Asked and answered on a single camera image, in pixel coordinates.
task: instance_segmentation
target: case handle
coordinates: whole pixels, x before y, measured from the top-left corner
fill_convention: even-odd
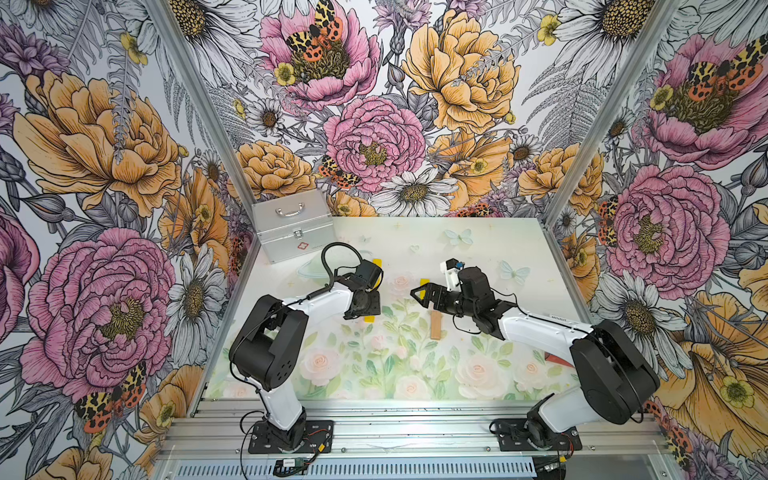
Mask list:
[[[302,210],[304,210],[304,204],[299,204],[299,209],[296,210],[295,212],[289,212],[288,214],[284,214],[282,208],[276,208],[275,213],[277,214],[278,217],[288,218],[288,217],[295,217],[296,215],[300,214]]]

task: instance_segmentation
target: white flower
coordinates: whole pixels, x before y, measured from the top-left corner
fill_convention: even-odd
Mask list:
[[[467,399],[498,399],[509,387],[509,378],[496,360],[481,353],[466,356],[456,367],[458,393]]]
[[[272,98],[250,105],[245,115],[248,126],[262,135],[279,135],[285,126],[280,102]]]
[[[654,284],[646,285],[640,277],[633,279],[627,271],[623,278],[604,273],[591,308],[600,318],[621,325],[659,377],[668,380],[667,373],[659,366],[657,354],[672,373],[684,379],[685,370],[691,370],[694,365],[668,332],[682,330],[687,324],[682,317],[657,308],[658,301],[659,292]]]
[[[730,37],[730,46],[735,47],[768,31],[768,2],[765,0],[704,0],[699,5],[699,13],[706,15],[699,25],[699,33],[716,31],[715,43]]]
[[[282,10],[286,17],[293,18],[297,8],[301,15],[310,13],[310,0],[261,0],[260,6],[261,13],[265,17],[275,15]]]
[[[368,203],[376,213],[388,217],[437,217],[448,213],[453,196],[444,196],[458,190],[455,178],[435,180],[437,168],[424,170],[418,177],[403,172],[389,182],[382,182],[385,190],[373,195]]]
[[[429,400],[432,395],[424,380],[415,375],[401,376],[395,385],[395,398],[398,400]]]
[[[325,386],[341,373],[341,357],[335,350],[316,348],[304,354],[299,373],[315,386]]]
[[[200,249],[197,265],[190,255],[181,257],[181,283],[170,288],[168,324],[165,335],[172,335],[170,354],[176,365],[205,365],[219,325],[218,313],[227,300],[227,278],[214,266],[214,251]]]
[[[156,53],[163,76],[168,78],[170,59],[146,7],[146,2],[154,1],[117,0],[116,7],[139,50]],[[244,81],[243,65],[253,63],[246,50],[259,46],[259,38],[252,33],[258,24],[256,5],[246,0],[168,1],[203,78],[215,87]]]
[[[5,6],[17,18],[24,21],[29,28],[43,31],[46,34],[72,35],[79,25],[79,12],[75,2],[41,2],[40,0],[2,0]]]

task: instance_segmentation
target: wooden block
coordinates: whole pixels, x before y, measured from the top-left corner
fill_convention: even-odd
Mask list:
[[[442,332],[442,313],[435,310],[429,310],[429,317],[431,320],[431,331],[429,338],[433,340],[440,340],[440,333]]]
[[[374,262],[374,264],[375,264],[375,265],[377,265],[377,267],[378,267],[378,268],[381,268],[381,266],[382,266],[382,261],[381,261],[381,259],[380,259],[380,258],[374,258],[374,259],[373,259],[373,262]],[[374,320],[374,319],[376,319],[376,317],[375,317],[375,316],[373,316],[373,315],[368,315],[367,317],[363,318],[363,321],[365,321],[366,323],[373,323],[373,320]]]

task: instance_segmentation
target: pink peony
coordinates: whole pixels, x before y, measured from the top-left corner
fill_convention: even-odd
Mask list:
[[[152,375],[170,351],[163,330],[174,281],[163,250],[134,230],[111,228],[56,253],[29,290],[37,338],[24,347],[22,378],[78,400],[110,392],[140,362]]]
[[[618,275],[628,270],[676,300],[707,282],[725,259],[730,230],[712,179],[692,167],[642,167],[619,195],[616,247],[607,260]]]
[[[331,50],[324,51],[323,58],[313,63],[294,55],[286,39],[309,31],[315,23],[314,8],[308,15],[296,10],[293,18],[281,12],[278,18],[265,17],[261,21],[261,50],[267,54],[264,67],[274,71],[280,64],[290,65],[292,79],[282,84],[301,108],[322,110],[328,105],[342,105],[356,95],[369,93],[376,83],[381,58],[379,41],[375,35],[368,38],[366,30],[360,28],[354,9],[347,15],[338,3],[334,2],[333,7],[343,23],[341,41],[333,42]]]
[[[424,161],[421,122],[385,98],[358,98],[323,128],[327,154],[339,168],[362,179],[357,187],[364,192],[378,192],[382,182],[416,171]]]
[[[731,48],[728,41],[716,45],[713,37],[691,37],[656,78],[649,117],[633,128],[635,141],[704,170],[724,167],[749,151],[768,134],[768,72],[741,91],[713,92],[702,101],[688,96],[693,83],[687,80],[691,65],[720,65],[744,45]]]
[[[0,342],[13,330],[24,308],[24,285],[40,266],[29,233],[0,210]]]

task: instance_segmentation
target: vent grille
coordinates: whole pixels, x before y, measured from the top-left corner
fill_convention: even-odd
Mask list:
[[[271,480],[275,460],[244,459],[249,480]],[[311,465],[306,480],[370,480],[371,478],[530,478],[535,477],[531,457],[465,458],[323,458]],[[182,461],[174,480],[241,480],[240,463]]]

